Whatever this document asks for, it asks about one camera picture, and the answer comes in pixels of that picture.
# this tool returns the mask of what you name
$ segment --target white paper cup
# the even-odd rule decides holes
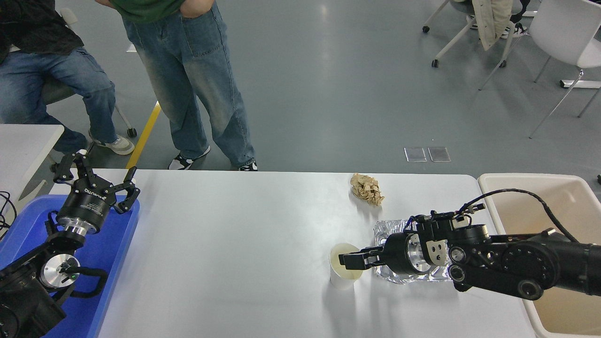
[[[340,264],[339,254],[355,253],[359,249],[348,243],[334,245],[330,251],[330,282],[338,290],[346,290],[353,286],[354,282],[363,274],[362,270],[347,270]]]

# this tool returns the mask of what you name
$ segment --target blue jeans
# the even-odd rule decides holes
[[[178,11],[152,23],[125,18],[123,23],[169,118],[180,154],[197,158],[209,147],[198,96],[209,113],[213,140],[232,165],[254,162],[246,109],[232,75],[225,24],[217,5],[194,19]]]
[[[83,97],[95,140],[112,143],[117,139],[111,119],[115,85],[84,48],[70,55],[9,53],[0,64],[0,118],[4,123],[62,124],[48,114],[42,100],[45,76],[53,76]],[[85,136],[65,126],[54,149],[75,152],[87,144]]]

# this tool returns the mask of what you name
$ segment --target white bin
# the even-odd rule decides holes
[[[524,189],[539,195],[561,224],[582,243],[601,244],[601,203],[588,184],[576,176],[553,174],[484,174],[483,192]],[[499,234],[535,233],[554,227],[541,204],[518,192],[486,198]],[[601,337],[601,297],[553,287],[537,301],[524,301],[540,337]]]

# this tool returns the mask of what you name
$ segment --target light-wash baggy jeans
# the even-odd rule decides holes
[[[232,165],[254,162],[246,110],[232,75],[225,24],[217,4],[193,19],[178,11],[152,23],[125,18],[123,23],[169,118],[173,144],[180,154],[197,158],[209,146],[198,96],[209,113],[213,140]]]

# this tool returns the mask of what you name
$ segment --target white table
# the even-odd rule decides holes
[[[0,124],[0,190],[17,202],[58,138],[61,125]]]
[[[139,222],[99,337],[535,337],[522,300],[486,290],[400,286],[371,271],[334,289],[336,243],[371,246],[377,220],[480,195],[470,176],[372,174],[386,197],[372,207],[352,195],[351,176],[139,170]],[[494,234],[486,211],[474,221]]]

